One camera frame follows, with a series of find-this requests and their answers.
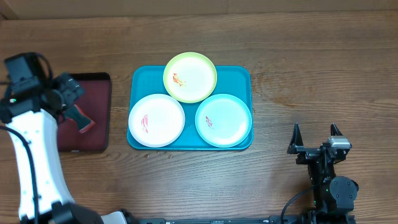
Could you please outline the yellow-green plate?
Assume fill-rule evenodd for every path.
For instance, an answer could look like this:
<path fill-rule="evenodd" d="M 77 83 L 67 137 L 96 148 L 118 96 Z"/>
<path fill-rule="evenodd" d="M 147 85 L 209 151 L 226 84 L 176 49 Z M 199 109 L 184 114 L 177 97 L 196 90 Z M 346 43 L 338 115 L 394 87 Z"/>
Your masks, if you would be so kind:
<path fill-rule="evenodd" d="M 203 54 L 184 52 L 166 64 L 163 83 L 167 93 L 182 103 L 197 103 L 210 96 L 218 74 L 213 62 Z"/>

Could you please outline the red and green sponge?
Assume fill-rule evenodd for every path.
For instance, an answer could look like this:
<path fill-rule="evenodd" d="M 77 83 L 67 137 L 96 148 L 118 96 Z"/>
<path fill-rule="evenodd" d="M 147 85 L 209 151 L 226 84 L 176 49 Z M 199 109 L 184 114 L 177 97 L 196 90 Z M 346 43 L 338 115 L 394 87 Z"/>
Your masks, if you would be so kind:
<path fill-rule="evenodd" d="M 80 133 L 85 133 L 91 129 L 96 123 L 84 114 L 78 105 L 72 105 L 65 111 L 65 117 L 76 123 Z"/>

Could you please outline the white plate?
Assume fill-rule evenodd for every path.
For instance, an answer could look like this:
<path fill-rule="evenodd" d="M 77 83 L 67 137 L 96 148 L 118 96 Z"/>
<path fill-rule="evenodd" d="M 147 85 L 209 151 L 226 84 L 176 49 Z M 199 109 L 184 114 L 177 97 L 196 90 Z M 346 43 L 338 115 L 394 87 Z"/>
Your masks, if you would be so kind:
<path fill-rule="evenodd" d="M 128 129 L 133 138 L 147 147 L 173 143 L 185 126 L 181 104 L 169 95 L 152 94 L 140 99 L 130 111 Z"/>

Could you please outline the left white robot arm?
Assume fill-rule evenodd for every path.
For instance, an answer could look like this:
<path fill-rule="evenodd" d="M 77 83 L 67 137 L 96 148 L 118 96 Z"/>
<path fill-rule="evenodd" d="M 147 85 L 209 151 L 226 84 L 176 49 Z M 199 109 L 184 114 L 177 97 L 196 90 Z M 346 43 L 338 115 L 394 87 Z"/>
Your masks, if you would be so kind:
<path fill-rule="evenodd" d="M 84 94 L 68 73 L 53 77 L 47 59 L 21 53 L 5 59 L 9 83 L 1 99 L 1 126 L 16 153 L 21 223 L 136 223 L 125 209 L 107 215 L 75 203 L 60 163 L 58 119 Z"/>

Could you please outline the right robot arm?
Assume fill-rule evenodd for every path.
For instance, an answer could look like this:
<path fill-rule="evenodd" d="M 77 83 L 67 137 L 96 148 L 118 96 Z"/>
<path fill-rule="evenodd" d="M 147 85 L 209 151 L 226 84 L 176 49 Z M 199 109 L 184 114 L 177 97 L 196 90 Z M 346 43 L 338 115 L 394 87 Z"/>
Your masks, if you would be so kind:
<path fill-rule="evenodd" d="M 296 164 L 306 165 L 311 180 L 309 189 L 290 199 L 280 214 L 281 223 L 355 223 L 354 201 L 359 185 L 345 177 L 337 176 L 334 165 L 346 159 L 352 144 L 343 136 L 336 124 L 330 126 L 330 136 L 318 148 L 303 145 L 299 125 L 294 125 L 292 139 L 287 148 L 288 154 L 297 155 Z M 287 207 L 299 197 L 313 192 L 314 207 L 295 218 L 285 218 Z"/>

